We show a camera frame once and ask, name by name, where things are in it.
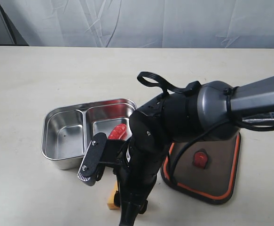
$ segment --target red object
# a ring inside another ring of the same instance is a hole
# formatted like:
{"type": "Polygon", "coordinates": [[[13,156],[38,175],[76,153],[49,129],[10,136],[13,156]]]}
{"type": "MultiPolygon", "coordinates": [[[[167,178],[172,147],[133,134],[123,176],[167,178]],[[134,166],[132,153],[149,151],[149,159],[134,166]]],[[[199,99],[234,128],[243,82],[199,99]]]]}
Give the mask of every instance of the red object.
{"type": "Polygon", "coordinates": [[[126,125],[119,124],[117,125],[110,133],[108,139],[121,139],[121,137],[126,133],[126,125]]]}
{"type": "Polygon", "coordinates": [[[205,152],[203,151],[198,151],[194,154],[194,160],[193,160],[193,165],[204,169],[207,165],[208,162],[208,156],[205,152]]]}

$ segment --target white backdrop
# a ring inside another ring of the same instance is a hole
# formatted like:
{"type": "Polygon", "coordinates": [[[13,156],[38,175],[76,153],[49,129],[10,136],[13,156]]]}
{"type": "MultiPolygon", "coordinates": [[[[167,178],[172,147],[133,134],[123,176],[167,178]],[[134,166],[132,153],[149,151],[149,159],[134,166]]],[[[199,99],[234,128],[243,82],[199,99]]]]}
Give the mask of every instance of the white backdrop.
{"type": "Polygon", "coordinates": [[[0,0],[31,46],[274,48],[274,0],[0,0]]]}

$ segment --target orange border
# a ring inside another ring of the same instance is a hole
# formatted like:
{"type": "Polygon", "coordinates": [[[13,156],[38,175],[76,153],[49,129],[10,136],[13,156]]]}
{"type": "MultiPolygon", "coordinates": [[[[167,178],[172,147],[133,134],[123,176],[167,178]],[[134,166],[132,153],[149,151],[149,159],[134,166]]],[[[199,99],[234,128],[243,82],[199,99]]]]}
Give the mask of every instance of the orange border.
{"type": "MultiPolygon", "coordinates": [[[[237,154],[238,154],[238,151],[239,151],[239,140],[240,140],[240,134],[238,134],[237,137],[236,137],[235,151],[234,151],[234,158],[233,158],[233,165],[232,165],[232,170],[231,170],[229,187],[228,187],[228,190],[226,191],[226,193],[224,193],[221,196],[213,196],[213,195],[210,195],[210,194],[207,194],[207,193],[204,193],[204,192],[200,192],[200,191],[194,190],[194,189],[192,189],[192,188],[190,188],[190,187],[188,187],[188,186],[186,186],[186,185],[184,185],[182,183],[177,183],[177,186],[180,186],[182,188],[185,188],[185,189],[187,189],[189,191],[192,191],[194,193],[200,194],[202,196],[208,197],[209,199],[214,199],[214,200],[225,199],[231,193],[231,190],[233,188],[234,173],[235,173],[235,167],[236,167],[236,163],[237,163],[237,154]]],[[[171,154],[171,152],[173,150],[173,146],[174,146],[174,143],[171,145],[171,147],[169,149],[169,154],[171,154]]],[[[168,163],[168,158],[166,158],[166,160],[165,160],[165,163],[164,163],[164,166],[163,166],[163,171],[164,171],[165,177],[169,180],[169,175],[168,175],[168,172],[166,170],[167,163],[168,163]]]]}

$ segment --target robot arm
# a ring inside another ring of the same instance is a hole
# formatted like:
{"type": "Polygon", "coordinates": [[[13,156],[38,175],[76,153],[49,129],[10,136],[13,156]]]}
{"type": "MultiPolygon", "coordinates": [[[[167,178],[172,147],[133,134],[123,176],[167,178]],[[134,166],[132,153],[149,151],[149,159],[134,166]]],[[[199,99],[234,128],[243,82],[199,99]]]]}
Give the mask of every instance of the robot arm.
{"type": "MultiPolygon", "coordinates": [[[[105,166],[114,168],[120,226],[132,226],[137,215],[145,212],[147,197],[172,142],[188,142],[187,149],[200,139],[230,139],[242,127],[274,130],[273,126],[255,127],[251,121],[255,120],[253,115],[274,111],[274,77],[238,88],[221,81],[204,85],[196,81],[183,89],[153,73],[142,72],[137,79],[148,87],[160,87],[163,93],[132,113],[132,137],[127,142],[108,140],[103,133],[95,135],[78,171],[78,178],[92,186],[100,180],[105,166]]],[[[274,125],[271,117],[264,119],[260,126],[274,125]]]]}

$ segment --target white table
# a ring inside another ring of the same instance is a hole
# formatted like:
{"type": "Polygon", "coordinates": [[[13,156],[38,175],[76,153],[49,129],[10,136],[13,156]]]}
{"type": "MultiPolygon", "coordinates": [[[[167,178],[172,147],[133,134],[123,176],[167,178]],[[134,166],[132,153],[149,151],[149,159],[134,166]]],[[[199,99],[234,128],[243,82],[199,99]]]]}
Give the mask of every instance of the white table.
{"type": "MultiPolygon", "coordinates": [[[[183,87],[199,80],[233,86],[274,75],[274,49],[0,47],[0,226],[116,226],[106,201],[115,177],[93,187],[59,170],[40,150],[43,119],[65,105],[157,95],[136,76],[152,71],[183,87]]],[[[160,175],[136,226],[274,225],[274,132],[242,131],[232,199],[212,206],[178,193],[160,175]]]]}

